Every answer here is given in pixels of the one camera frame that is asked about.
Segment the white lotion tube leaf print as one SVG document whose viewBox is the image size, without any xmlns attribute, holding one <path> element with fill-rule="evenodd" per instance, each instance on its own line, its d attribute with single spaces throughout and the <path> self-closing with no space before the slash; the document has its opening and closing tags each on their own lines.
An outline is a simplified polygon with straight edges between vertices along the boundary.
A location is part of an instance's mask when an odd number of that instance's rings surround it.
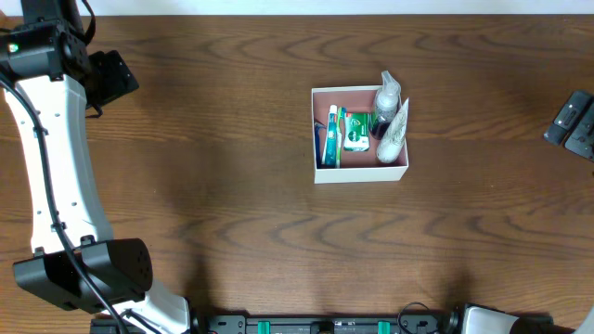
<svg viewBox="0 0 594 334">
<path fill-rule="evenodd" d="M 409 99 L 407 98 L 376 149 L 376 156 L 381 163 L 392 163 L 398 158 L 406 141 L 408 111 Z"/>
</svg>

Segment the clear foam soap pump bottle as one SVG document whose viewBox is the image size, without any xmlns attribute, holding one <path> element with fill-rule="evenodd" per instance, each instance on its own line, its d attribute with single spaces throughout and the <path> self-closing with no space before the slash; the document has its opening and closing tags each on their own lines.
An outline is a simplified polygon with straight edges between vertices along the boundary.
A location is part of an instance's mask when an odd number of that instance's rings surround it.
<svg viewBox="0 0 594 334">
<path fill-rule="evenodd" d="M 370 134 L 381 140 L 401 106 L 401 85 L 388 71 L 381 73 L 382 87 L 375 95 Z"/>
</svg>

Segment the blue razor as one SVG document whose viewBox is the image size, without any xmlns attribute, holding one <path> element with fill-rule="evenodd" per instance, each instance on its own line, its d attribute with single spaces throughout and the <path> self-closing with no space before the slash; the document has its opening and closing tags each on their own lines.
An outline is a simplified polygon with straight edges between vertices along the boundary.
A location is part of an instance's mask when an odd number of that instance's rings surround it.
<svg viewBox="0 0 594 334">
<path fill-rule="evenodd" d="M 326 126 L 319 121 L 314 121 L 314 138 L 315 138 L 315 154 L 316 154 L 316 167 L 320 168 L 322 165 L 321 162 L 321 153 L 320 153 L 320 135 L 319 131 L 321 129 L 325 129 Z"/>
</svg>

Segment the green soap bar package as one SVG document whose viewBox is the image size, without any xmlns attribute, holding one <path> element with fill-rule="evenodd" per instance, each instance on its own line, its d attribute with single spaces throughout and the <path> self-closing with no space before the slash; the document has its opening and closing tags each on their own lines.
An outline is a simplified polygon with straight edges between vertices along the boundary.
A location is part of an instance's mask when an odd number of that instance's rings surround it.
<svg viewBox="0 0 594 334">
<path fill-rule="evenodd" d="M 344 116 L 344 143 L 346 151 L 368 151 L 369 144 L 369 114 L 362 112 L 347 112 Z"/>
</svg>

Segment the green white toothbrush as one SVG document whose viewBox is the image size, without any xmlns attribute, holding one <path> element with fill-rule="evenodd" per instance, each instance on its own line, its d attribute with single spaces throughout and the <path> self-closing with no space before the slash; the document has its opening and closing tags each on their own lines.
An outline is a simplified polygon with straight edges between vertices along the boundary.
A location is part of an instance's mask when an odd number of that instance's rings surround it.
<svg viewBox="0 0 594 334">
<path fill-rule="evenodd" d="M 338 107 L 337 121 L 336 121 L 336 134 L 337 134 L 337 148 L 336 148 L 336 162 L 335 162 L 336 169 L 339 169 L 341 167 L 341 161 L 342 161 L 342 143 L 343 143 L 342 123 L 343 123 L 343 118 L 344 118 L 344 108 Z"/>
</svg>

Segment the teal toothpaste tube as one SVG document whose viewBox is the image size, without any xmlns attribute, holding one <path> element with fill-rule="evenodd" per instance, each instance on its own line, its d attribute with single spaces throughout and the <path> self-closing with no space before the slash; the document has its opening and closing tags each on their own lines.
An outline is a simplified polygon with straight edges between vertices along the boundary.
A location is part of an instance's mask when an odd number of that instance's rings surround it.
<svg viewBox="0 0 594 334">
<path fill-rule="evenodd" d="M 327 133 L 325 141 L 325 152 L 322 163 L 329 167 L 334 168 L 336 166 L 337 156 L 337 120 L 338 120 L 338 107 L 331 105 L 329 107 L 329 118 L 327 124 Z"/>
</svg>

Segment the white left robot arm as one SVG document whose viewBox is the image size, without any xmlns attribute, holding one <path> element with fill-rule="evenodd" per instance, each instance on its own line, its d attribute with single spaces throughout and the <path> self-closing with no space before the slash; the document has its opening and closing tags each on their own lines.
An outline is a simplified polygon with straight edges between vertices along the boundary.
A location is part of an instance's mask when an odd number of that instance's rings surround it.
<svg viewBox="0 0 594 334">
<path fill-rule="evenodd" d="M 1 38 L 1 85 L 18 125 L 32 196 L 32 258 L 18 286 L 65 311 L 110 317 L 110 331 L 189 333 L 185 298 L 153 276 L 146 244 L 116 238 L 90 161 L 85 122 L 138 83 L 116 51 L 89 53 L 80 4 L 22 0 Z"/>
</svg>

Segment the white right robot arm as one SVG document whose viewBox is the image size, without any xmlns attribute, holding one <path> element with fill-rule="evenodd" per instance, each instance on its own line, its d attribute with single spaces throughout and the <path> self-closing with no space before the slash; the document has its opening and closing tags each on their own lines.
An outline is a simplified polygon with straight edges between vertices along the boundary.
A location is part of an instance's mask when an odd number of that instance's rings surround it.
<svg viewBox="0 0 594 334">
<path fill-rule="evenodd" d="M 593 95 L 575 91 L 544 133 L 551 144 L 593 160 Z M 564 328 L 531 316 L 511 315 L 499 310 L 466 304 L 454 311 L 443 325 L 444 333 L 458 334 L 593 334 L 593 314 L 577 328 Z"/>
</svg>

